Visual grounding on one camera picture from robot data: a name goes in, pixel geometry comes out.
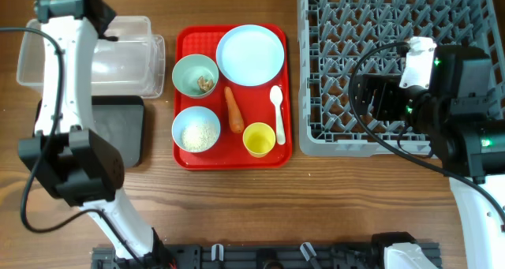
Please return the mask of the green bowl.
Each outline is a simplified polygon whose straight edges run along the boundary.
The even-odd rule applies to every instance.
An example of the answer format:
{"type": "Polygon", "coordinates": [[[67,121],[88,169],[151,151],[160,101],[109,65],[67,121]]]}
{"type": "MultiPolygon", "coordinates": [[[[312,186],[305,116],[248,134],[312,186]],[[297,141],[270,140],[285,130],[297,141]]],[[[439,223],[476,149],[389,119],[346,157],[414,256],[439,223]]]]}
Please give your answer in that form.
{"type": "Polygon", "coordinates": [[[172,72],[172,81],[175,88],[183,95],[193,99],[202,99],[209,96],[217,87],[219,69],[208,56],[191,54],[183,57],[175,64],[172,72]],[[213,89],[207,93],[203,93],[196,82],[199,77],[212,79],[215,83],[213,89]]]}

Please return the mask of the yellow plastic cup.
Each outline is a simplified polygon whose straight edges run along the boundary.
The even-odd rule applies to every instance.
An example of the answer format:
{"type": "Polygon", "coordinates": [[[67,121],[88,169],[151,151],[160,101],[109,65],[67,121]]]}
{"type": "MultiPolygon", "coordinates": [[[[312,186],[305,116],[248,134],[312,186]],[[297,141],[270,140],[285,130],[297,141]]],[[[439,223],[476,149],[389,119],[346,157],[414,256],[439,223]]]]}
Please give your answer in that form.
{"type": "Polygon", "coordinates": [[[255,158],[263,158],[276,144],[275,131],[263,122],[255,122],[246,127],[242,140],[248,153],[255,158]]]}

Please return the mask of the brown mushroom piece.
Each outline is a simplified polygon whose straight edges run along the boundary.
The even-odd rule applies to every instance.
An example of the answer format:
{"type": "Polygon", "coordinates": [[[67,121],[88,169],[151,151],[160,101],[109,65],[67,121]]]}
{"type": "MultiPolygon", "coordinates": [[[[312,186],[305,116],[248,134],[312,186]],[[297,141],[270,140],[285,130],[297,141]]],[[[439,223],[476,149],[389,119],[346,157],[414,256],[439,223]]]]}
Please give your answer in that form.
{"type": "Polygon", "coordinates": [[[203,93],[207,93],[213,89],[215,83],[212,79],[206,79],[205,77],[199,77],[197,79],[197,85],[203,93]]]}

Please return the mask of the light blue bowl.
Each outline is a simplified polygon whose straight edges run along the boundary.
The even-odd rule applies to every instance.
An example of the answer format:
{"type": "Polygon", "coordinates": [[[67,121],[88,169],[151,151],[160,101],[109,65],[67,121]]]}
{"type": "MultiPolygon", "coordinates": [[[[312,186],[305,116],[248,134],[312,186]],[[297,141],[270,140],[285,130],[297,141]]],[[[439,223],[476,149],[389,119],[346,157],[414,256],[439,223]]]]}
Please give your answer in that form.
{"type": "Polygon", "coordinates": [[[215,127],[219,131],[219,136],[220,136],[220,133],[221,133],[220,120],[218,119],[217,115],[212,110],[208,109],[207,107],[192,106],[192,107],[184,109],[174,118],[172,128],[171,128],[172,137],[173,137],[173,140],[176,143],[176,145],[178,147],[180,147],[183,151],[186,151],[186,150],[183,148],[182,141],[181,141],[182,130],[187,125],[190,125],[194,122],[202,122],[202,121],[210,122],[213,125],[215,125],[215,127]]]}

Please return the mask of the white rice grains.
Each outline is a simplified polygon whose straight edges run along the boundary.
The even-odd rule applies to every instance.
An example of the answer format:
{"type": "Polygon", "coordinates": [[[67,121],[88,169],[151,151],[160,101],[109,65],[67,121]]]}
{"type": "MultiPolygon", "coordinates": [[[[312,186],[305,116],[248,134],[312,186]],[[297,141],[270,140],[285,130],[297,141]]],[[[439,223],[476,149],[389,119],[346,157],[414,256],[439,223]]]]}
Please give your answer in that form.
{"type": "Polygon", "coordinates": [[[219,137],[219,131],[210,122],[194,122],[187,125],[181,132],[183,148],[190,152],[202,152],[214,145],[219,137]]]}

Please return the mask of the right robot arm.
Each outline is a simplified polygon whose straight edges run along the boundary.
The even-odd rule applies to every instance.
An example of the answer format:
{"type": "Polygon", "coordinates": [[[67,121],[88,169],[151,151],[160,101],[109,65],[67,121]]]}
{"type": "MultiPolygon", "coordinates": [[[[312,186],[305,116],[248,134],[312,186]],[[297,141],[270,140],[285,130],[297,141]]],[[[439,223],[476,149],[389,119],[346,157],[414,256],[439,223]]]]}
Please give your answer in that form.
{"type": "Polygon", "coordinates": [[[450,179],[460,214],[467,265],[504,266],[504,121],[489,114],[492,93],[488,81],[492,60],[478,47],[443,45],[416,48],[406,42],[389,43],[369,51],[396,48],[406,64],[417,68],[413,84],[399,76],[359,74],[349,81],[350,109],[357,118],[372,108],[380,121],[404,121],[425,134],[442,165],[434,166],[400,151],[365,132],[394,154],[450,179]]]}

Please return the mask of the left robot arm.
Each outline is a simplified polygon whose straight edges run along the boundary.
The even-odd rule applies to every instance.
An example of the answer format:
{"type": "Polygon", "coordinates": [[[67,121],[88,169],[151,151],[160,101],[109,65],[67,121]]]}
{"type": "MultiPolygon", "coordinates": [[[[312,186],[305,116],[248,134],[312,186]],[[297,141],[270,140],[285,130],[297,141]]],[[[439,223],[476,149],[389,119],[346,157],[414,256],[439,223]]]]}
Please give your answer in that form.
{"type": "Polygon", "coordinates": [[[121,268],[174,268],[176,259],[125,194],[120,152],[95,130],[92,59],[115,12],[103,0],[35,0],[44,42],[43,99],[18,155],[29,181],[90,216],[121,268]]]}

